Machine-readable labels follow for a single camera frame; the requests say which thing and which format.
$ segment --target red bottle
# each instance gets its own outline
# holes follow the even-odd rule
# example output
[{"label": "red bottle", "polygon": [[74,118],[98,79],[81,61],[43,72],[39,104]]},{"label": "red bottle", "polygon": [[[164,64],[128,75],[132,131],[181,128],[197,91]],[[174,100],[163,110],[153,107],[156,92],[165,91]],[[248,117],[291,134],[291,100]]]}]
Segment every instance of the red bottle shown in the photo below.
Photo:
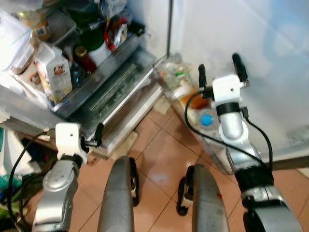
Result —
[{"label": "red bottle", "polygon": [[78,46],[75,49],[75,54],[78,60],[80,61],[81,65],[85,68],[86,72],[93,73],[97,69],[96,64],[90,58],[89,53],[85,47]]}]

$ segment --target milk carton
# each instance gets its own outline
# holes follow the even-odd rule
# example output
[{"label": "milk carton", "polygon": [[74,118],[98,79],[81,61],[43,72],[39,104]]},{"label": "milk carton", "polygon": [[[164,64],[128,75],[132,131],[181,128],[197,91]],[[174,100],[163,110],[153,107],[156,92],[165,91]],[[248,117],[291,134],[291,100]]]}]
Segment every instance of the milk carton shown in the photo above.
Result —
[{"label": "milk carton", "polygon": [[45,43],[42,43],[35,60],[44,92],[56,105],[72,91],[69,62],[62,56],[61,49],[50,48]]}]

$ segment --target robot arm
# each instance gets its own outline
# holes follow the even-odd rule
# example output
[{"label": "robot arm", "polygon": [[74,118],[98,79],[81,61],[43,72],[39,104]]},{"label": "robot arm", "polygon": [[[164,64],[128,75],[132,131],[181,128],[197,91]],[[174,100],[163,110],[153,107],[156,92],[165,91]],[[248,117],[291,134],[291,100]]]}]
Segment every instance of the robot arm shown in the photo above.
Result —
[{"label": "robot arm", "polygon": [[44,194],[38,204],[32,231],[69,231],[74,194],[78,188],[79,169],[87,163],[87,146],[101,144],[103,125],[99,124],[95,139],[85,142],[81,137],[80,125],[59,123],[56,125],[57,158],[43,180]]},{"label": "robot arm", "polygon": [[[240,89],[249,85],[246,70],[238,54],[233,55],[237,75],[231,74],[214,79],[211,87],[201,86],[205,97],[212,97],[220,121],[219,135],[225,144],[239,148],[260,159],[249,142],[248,127],[242,121]],[[206,78],[205,68],[199,68],[200,79]],[[274,186],[271,170],[247,154],[227,146],[226,155],[241,190],[247,232],[302,232],[299,221]]]}]

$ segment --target crisper drawer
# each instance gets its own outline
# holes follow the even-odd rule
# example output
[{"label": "crisper drawer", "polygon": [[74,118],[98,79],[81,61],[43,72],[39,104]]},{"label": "crisper drawer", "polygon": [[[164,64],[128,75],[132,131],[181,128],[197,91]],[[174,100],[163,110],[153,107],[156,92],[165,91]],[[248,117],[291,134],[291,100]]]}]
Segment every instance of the crisper drawer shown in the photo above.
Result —
[{"label": "crisper drawer", "polygon": [[94,135],[98,123],[103,122],[105,131],[118,112],[130,103],[139,87],[152,72],[154,57],[138,48],[127,61],[75,111],[70,120],[79,122],[86,140]]},{"label": "crisper drawer", "polygon": [[156,101],[162,95],[162,88],[152,73],[144,78],[126,104],[105,124],[100,151],[110,156],[114,150],[126,139],[131,131],[146,116]]}]

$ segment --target wire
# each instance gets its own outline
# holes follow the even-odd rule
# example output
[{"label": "wire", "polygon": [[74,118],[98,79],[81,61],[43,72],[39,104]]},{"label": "wire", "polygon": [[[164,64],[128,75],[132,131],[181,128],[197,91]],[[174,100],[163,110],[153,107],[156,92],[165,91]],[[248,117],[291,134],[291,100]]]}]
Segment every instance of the wire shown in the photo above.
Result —
[{"label": "wire", "polygon": [[14,173],[15,173],[15,170],[16,170],[16,167],[18,166],[21,158],[23,157],[24,153],[26,152],[26,150],[28,149],[28,147],[31,145],[31,143],[36,140],[37,138],[39,138],[41,135],[44,135],[46,134],[47,132],[41,132],[35,136],[33,136],[30,141],[28,142],[28,144],[25,146],[24,150],[20,153],[16,163],[14,164],[13,168],[12,168],[12,171],[11,171],[11,174],[10,174],[10,179],[9,179],[9,187],[8,187],[8,212],[9,212],[9,215],[10,215],[10,218],[12,220],[12,222],[15,224],[17,219],[16,219],[16,216],[14,215],[13,211],[12,211],[12,190],[13,190],[13,177],[14,177]]},{"label": "wire", "polygon": [[193,128],[193,127],[191,126],[191,124],[190,124],[190,122],[189,122],[189,120],[188,120],[188,108],[189,108],[189,105],[190,105],[191,101],[192,101],[196,96],[198,96],[198,95],[200,95],[200,94],[201,94],[200,92],[197,92],[197,93],[195,93],[194,95],[192,95],[192,96],[190,97],[188,103],[187,103],[186,106],[185,106],[185,110],[184,110],[184,120],[185,120],[185,122],[186,122],[188,128],[189,128],[190,130],[192,130],[194,133],[196,133],[196,134],[198,134],[198,135],[200,135],[200,136],[202,136],[202,137],[205,137],[205,138],[207,138],[207,139],[213,140],[213,141],[215,141],[215,142],[217,142],[217,143],[219,143],[219,144],[228,146],[228,147],[230,147],[230,148],[232,148],[232,149],[234,149],[234,150],[237,150],[237,151],[240,151],[240,152],[246,154],[247,156],[249,156],[249,157],[252,158],[253,160],[257,161],[261,166],[263,166],[264,168],[268,169],[267,165],[266,165],[263,161],[261,161],[259,158],[257,158],[257,157],[255,157],[255,156],[249,154],[248,152],[246,152],[246,151],[244,151],[244,150],[239,149],[238,147],[235,147],[235,146],[230,145],[230,144],[226,144],[226,143],[223,142],[223,141],[220,141],[220,140],[218,140],[218,139],[215,139],[215,138],[213,138],[213,137],[210,137],[210,136],[208,136],[208,135],[205,135],[205,134],[199,132],[198,130],[196,130],[195,128]]},{"label": "wire", "polygon": [[253,124],[248,117],[245,117],[245,120],[254,128],[256,128],[259,132],[261,132],[261,134],[264,136],[267,146],[268,146],[268,152],[269,152],[269,163],[268,163],[268,167],[269,169],[272,171],[272,162],[273,162],[273,154],[272,154],[272,146],[270,143],[270,140],[268,138],[268,136],[266,135],[266,133],[264,131],[262,131],[261,128],[259,128],[257,125]]}]

